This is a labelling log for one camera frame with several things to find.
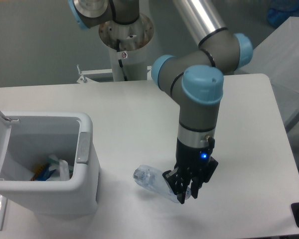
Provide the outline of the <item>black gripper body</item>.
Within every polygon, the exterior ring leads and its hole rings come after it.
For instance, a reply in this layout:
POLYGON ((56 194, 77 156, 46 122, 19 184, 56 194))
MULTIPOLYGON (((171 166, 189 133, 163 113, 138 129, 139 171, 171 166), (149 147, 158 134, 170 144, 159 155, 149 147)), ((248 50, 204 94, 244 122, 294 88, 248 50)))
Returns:
POLYGON ((175 164, 177 179, 189 182, 198 178, 198 182, 209 182, 218 162, 211 156, 215 147, 214 137, 208 137, 206 143, 206 147, 195 148, 177 140, 175 164))

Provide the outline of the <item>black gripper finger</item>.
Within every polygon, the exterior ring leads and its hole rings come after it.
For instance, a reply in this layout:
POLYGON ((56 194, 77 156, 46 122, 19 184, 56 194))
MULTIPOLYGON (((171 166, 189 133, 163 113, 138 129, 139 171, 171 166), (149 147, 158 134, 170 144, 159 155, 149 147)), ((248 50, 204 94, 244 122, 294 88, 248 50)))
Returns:
POLYGON ((185 200, 191 196, 191 189, 188 186, 188 182, 182 178, 179 169, 174 168, 173 170, 165 171, 162 176, 172 193, 176 196, 176 199, 181 204, 184 204, 185 200))
POLYGON ((203 183, 209 182, 209 178, 202 175, 193 177, 191 181, 191 195, 194 199, 197 199, 199 189, 202 187, 203 183))

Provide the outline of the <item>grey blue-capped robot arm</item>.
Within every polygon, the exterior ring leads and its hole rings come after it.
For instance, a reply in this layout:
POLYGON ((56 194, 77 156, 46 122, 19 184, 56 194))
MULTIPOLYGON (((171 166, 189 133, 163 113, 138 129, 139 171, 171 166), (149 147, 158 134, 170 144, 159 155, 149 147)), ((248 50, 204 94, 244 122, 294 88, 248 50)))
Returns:
POLYGON ((253 56, 248 37, 231 33, 209 0, 174 1, 198 49, 183 57, 163 55, 148 69, 141 51, 151 41, 153 24, 137 0, 71 0, 80 28, 99 28, 107 46, 114 81, 145 80, 180 107, 176 163, 163 173, 173 199, 197 198, 218 162, 212 157, 224 75, 247 65, 253 56))

